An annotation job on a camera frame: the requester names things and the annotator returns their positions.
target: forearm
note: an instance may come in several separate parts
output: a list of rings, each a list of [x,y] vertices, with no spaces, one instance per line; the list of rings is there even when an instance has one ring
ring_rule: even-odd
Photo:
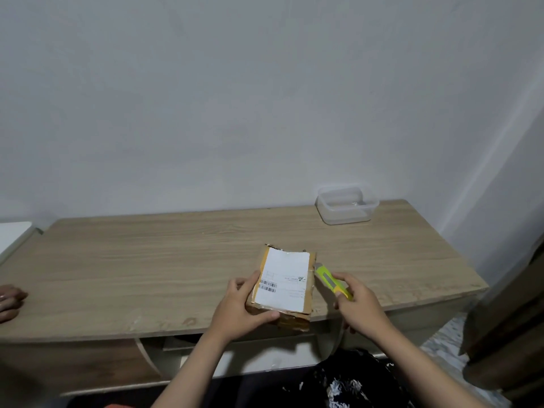
[[[485,407],[396,328],[387,328],[376,337],[375,342],[403,372],[412,391],[425,406]]]
[[[219,362],[226,344],[204,333],[181,370],[170,382],[152,408],[196,408]]]

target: barcode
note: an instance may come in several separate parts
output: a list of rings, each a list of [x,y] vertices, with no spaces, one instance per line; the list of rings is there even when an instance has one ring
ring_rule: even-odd
[[[269,282],[269,281],[263,281],[263,280],[261,280],[261,283],[262,283],[263,285],[272,286],[272,288],[275,288],[275,287],[277,286],[277,283]]]
[[[276,292],[274,288],[270,288],[269,286],[263,285],[262,283],[259,285],[259,288],[267,290],[269,292]]]

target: white shipping label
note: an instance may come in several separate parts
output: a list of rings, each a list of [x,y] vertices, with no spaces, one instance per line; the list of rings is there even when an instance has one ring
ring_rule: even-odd
[[[283,252],[269,248],[255,302],[261,305],[303,312],[308,252]]]

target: another person's hand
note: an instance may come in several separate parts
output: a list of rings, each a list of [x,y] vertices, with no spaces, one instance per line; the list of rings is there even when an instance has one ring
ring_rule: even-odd
[[[259,271],[249,278],[236,278],[228,282],[225,297],[213,314],[208,328],[211,336],[217,337],[225,345],[251,332],[256,327],[272,322],[280,317],[278,311],[266,311],[259,315],[251,315],[245,310],[245,301],[259,279]]]
[[[13,285],[0,286],[0,324],[19,315],[19,308],[27,296],[28,293]]]
[[[352,330],[376,341],[377,338],[393,327],[385,315],[376,295],[364,283],[351,274],[333,273],[336,279],[345,281],[353,295],[349,301],[343,294],[337,295],[337,308]]]

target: plastic container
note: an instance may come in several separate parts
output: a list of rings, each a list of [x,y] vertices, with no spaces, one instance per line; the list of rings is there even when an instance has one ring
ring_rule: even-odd
[[[366,185],[321,188],[316,206],[327,225],[366,222],[380,201]]]

